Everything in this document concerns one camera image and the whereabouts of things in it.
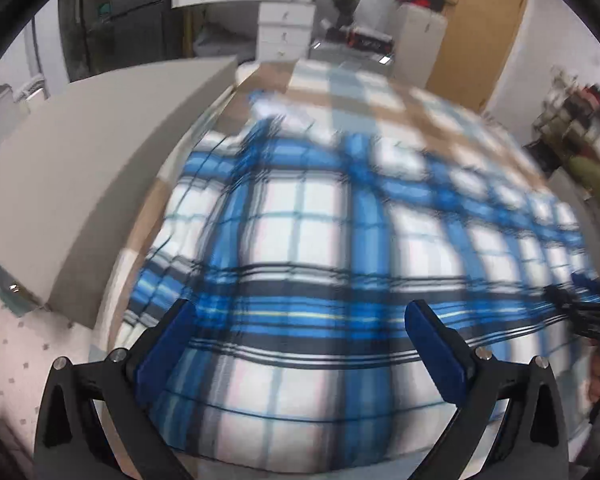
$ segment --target red object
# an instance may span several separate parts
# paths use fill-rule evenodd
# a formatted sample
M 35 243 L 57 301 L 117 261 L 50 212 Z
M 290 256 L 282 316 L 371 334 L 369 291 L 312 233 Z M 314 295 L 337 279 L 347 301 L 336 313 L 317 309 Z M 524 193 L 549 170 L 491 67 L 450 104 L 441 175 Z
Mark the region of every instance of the red object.
M 598 102 L 598 107 L 600 107 L 600 92 L 595 88 L 595 86 L 587 86 L 585 90 L 590 95 L 593 95 L 593 97 L 595 97 L 596 101 Z
M 418 5 L 421 7 L 425 7 L 427 9 L 431 8 L 431 0 L 413 0 L 412 2 L 410 2 L 413 5 Z
M 596 111 L 600 108 L 600 99 L 589 89 L 589 87 L 581 88 L 577 93 L 582 99 L 589 103 L 593 111 Z
M 357 34 L 354 30 L 350 30 L 347 36 L 347 46 L 356 50 L 366 50 L 375 52 L 376 54 L 388 55 L 394 49 L 394 42 L 393 40 L 385 41 L 365 36 L 364 34 Z

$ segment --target wooden door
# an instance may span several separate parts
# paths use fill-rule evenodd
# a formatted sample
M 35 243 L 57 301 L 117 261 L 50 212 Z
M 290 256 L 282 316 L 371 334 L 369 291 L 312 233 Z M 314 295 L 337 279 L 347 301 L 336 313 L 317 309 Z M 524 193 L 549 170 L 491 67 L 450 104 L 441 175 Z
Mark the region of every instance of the wooden door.
M 440 52 L 427 90 L 480 111 L 509 57 L 526 0 L 450 0 Z

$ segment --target clothes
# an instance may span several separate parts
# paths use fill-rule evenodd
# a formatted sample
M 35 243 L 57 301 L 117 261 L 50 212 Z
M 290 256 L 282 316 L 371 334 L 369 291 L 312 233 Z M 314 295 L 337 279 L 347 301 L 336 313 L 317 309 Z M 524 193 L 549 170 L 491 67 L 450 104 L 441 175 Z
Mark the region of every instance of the clothes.
M 467 124 L 413 94 L 441 123 Z M 416 130 L 382 136 L 351 115 L 344 130 L 341 111 L 326 125 L 269 94 L 252 104 L 240 136 L 211 132 L 190 154 L 125 313 L 130 344 L 177 298 L 196 307 L 149 410 L 167 444 L 293 473 L 423 455 L 455 408 L 404 331 L 414 298 L 499 359 L 548 356 L 574 431 L 584 350 L 541 300 L 542 286 L 589 270 L 568 206 L 488 159 L 462 168 L 425 150 Z

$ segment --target wall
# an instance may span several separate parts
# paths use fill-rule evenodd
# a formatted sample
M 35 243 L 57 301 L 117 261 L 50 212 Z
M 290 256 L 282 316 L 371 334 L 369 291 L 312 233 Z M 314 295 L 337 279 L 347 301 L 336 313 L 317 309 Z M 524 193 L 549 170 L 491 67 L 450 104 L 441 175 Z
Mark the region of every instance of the wall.
M 518 36 L 486 111 L 518 142 L 531 140 L 531 124 L 551 86 L 552 66 L 600 84 L 600 44 L 562 0 L 528 0 Z
M 36 39 L 46 89 L 50 95 L 58 94 L 69 84 L 60 40 L 58 0 L 49 0 L 36 14 Z
M 7 84 L 16 92 L 30 79 L 25 31 L 23 29 L 0 58 L 0 84 Z

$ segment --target bed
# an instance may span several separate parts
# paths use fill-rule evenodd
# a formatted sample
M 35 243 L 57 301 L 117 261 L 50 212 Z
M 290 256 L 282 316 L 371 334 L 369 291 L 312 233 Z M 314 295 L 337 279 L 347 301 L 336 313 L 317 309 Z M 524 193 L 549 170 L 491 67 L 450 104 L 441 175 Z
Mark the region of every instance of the bed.
M 99 359 L 177 298 L 196 305 L 148 409 L 167 444 L 224 478 L 406 478 L 455 409 L 404 332 L 414 298 L 499 359 L 547 356 L 580 434 L 588 352 L 541 291 L 593 271 L 571 209 L 512 137 L 320 62 L 243 65 L 238 82 L 157 175 L 94 330 Z

